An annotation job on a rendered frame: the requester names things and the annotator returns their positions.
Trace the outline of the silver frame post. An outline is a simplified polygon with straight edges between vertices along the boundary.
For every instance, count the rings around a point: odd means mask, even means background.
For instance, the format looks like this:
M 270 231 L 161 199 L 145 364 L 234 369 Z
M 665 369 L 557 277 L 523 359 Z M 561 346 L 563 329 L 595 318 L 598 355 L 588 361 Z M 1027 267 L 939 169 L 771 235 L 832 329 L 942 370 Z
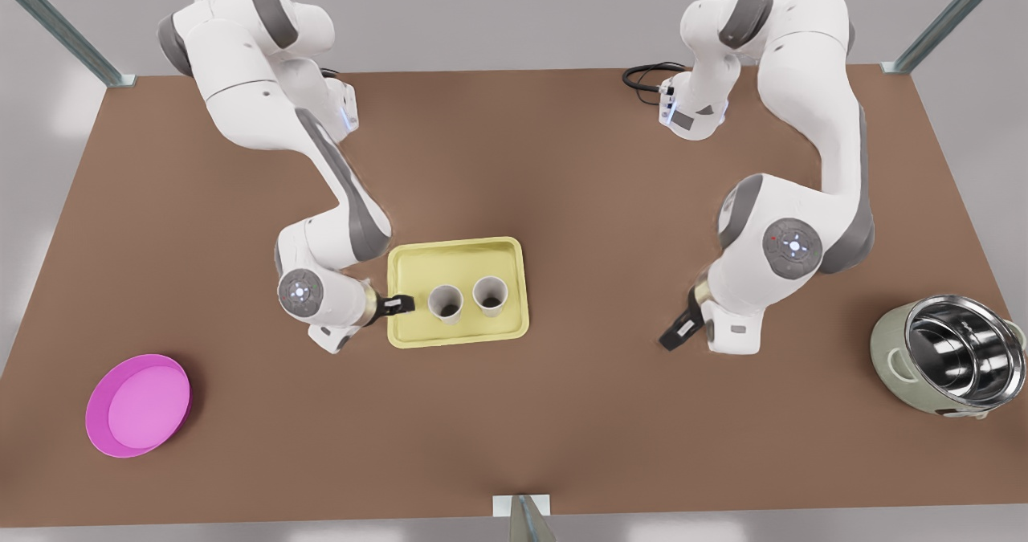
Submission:
M 879 66 L 884 74 L 909 75 L 932 55 L 956 26 L 969 16 L 984 0 L 951 0 L 896 60 Z
M 550 494 L 493 495 L 492 515 L 509 519 L 509 542 L 556 542 Z
M 107 88 L 131 88 L 135 85 L 136 76 L 119 71 L 105 58 L 105 55 L 100 53 L 99 49 L 91 45 L 69 19 L 65 19 L 65 15 L 56 9 L 49 0 L 15 1 Z

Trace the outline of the grey-green pot with steel inside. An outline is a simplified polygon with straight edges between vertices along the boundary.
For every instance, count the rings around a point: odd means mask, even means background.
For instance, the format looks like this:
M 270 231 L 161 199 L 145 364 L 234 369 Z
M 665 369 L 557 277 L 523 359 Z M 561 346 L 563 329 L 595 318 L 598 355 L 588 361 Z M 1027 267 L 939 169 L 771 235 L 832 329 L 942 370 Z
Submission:
M 983 420 L 1028 384 L 1028 336 L 962 295 L 885 312 L 871 330 L 870 357 L 884 387 L 926 414 Z

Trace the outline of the yellow rectangular tray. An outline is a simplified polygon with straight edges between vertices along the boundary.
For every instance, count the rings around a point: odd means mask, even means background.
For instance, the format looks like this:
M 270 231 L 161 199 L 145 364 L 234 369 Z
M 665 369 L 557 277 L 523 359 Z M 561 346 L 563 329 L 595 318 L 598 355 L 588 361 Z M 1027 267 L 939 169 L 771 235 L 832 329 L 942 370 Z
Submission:
M 388 286 L 415 305 L 390 318 L 396 348 L 516 340 L 529 329 L 524 251 L 511 237 L 399 246 L 388 256 Z

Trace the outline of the white IKEA cup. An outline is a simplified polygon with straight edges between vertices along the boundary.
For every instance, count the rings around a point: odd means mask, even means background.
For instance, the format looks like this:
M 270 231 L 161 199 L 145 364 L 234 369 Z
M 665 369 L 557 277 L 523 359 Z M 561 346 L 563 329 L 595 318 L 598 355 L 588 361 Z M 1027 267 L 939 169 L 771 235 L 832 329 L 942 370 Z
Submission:
M 488 318 L 495 318 L 502 314 L 508 300 L 509 287 L 499 276 L 482 276 L 482 278 L 477 279 L 472 289 L 472 297 L 482 314 Z
M 441 285 L 434 287 L 427 296 L 427 308 L 429 308 L 430 314 L 447 325 L 458 323 L 463 302 L 465 300 L 458 287 L 449 285 L 449 283 L 441 283 Z

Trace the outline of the pink round bowl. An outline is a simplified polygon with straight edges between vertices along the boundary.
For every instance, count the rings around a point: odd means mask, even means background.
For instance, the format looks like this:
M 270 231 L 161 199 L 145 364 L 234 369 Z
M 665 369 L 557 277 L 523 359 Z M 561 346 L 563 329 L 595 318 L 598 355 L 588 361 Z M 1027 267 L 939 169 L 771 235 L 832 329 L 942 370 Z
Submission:
M 96 450 L 133 458 L 155 450 L 190 415 L 191 382 L 176 360 L 159 354 L 128 358 L 93 389 L 84 425 Z

